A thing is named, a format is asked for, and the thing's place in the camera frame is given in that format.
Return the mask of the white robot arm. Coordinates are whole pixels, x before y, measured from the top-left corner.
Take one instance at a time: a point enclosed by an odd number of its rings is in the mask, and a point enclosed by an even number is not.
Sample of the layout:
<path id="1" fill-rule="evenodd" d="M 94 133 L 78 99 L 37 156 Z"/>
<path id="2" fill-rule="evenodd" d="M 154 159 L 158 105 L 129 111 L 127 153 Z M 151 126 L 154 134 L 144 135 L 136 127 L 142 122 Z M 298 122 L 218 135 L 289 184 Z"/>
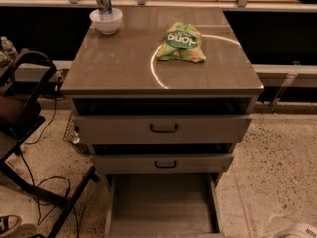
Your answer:
<path id="1" fill-rule="evenodd" d="M 273 238 L 317 238 L 317 228 L 307 223 L 294 223 L 274 234 Z"/>

